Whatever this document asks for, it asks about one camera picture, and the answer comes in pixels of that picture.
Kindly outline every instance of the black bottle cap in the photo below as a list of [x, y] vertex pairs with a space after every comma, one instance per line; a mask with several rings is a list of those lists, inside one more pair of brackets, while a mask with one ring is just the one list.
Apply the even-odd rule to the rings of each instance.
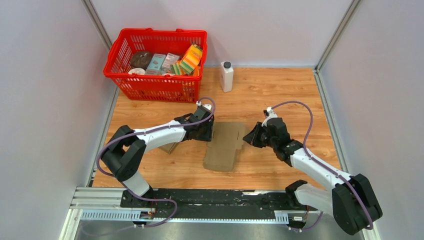
[[226, 69], [231, 68], [231, 62], [229, 62], [229, 61], [225, 61], [225, 62], [224, 62], [224, 68], [226, 68]]

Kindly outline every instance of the white bottle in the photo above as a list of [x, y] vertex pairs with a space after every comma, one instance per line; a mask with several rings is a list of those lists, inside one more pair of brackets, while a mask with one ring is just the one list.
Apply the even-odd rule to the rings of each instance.
[[233, 89], [233, 76], [234, 69], [231, 66], [231, 62], [221, 62], [221, 87], [224, 93], [229, 92]]

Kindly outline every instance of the white wall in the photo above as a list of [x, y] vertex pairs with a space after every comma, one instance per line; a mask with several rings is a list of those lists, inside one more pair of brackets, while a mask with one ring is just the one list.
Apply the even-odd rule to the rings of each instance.
[[0, 3], [1, 239], [59, 237], [114, 85], [79, 0]]
[[322, 70], [351, 173], [383, 210], [383, 240], [423, 239], [424, 2], [364, 0]]
[[314, 66], [351, 0], [92, 0], [112, 41], [123, 28], [208, 32], [207, 65]]

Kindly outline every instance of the basket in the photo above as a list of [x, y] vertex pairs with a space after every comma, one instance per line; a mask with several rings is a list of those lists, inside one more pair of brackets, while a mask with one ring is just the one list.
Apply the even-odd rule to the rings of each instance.
[[[199, 99], [203, 65], [208, 52], [207, 36], [208, 33], [202, 30], [158, 31], [151, 28], [124, 28], [110, 49], [103, 74], [111, 78], [131, 100], [194, 103]], [[203, 50], [199, 76], [137, 75], [135, 77], [128, 74], [132, 69], [130, 59], [138, 51], [183, 56], [191, 44], [197, 44]]]

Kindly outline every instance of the wood grain surface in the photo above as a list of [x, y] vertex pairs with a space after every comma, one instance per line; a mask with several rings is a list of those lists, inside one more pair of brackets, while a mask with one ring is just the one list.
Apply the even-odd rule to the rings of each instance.
[[[204, 69], [200, 96], [215, 100], [215, 121], [244, 122], [253, 129], [256, 122], [264, 120], [263, 110], [266, 107], [288, 100], [302, 101], [312, 109], [314, 118], [307, 146], [332, 166], [339, 167], [310, 68], [236, 68], [233, 89], [227, 93], [222, 91], [219, 79], [219, 68]], [[192, 113], [195, 109], [194, 103], [133, 101], [119, 93], [106, 141], [122, 125], [133, 129], [149, 128]], [[291, 137], [302, 142], [310, 122], [308, 111], [297, 104], [281, 106], [275, 111], [287, 124]], [[138, 170], [153, 188], [284, 190], [299, 179], [319, 187], [305, 173], [278, 160], [268, 147], [256, 148], [245, 144], [233, 172], [204, 169], [205, 153], [206, 142], [184, 141], [172, 154], [160, 149], [145, 153]], [[113, 177], [99, 171], [93, 182], [93, 187], [121, 186]]]

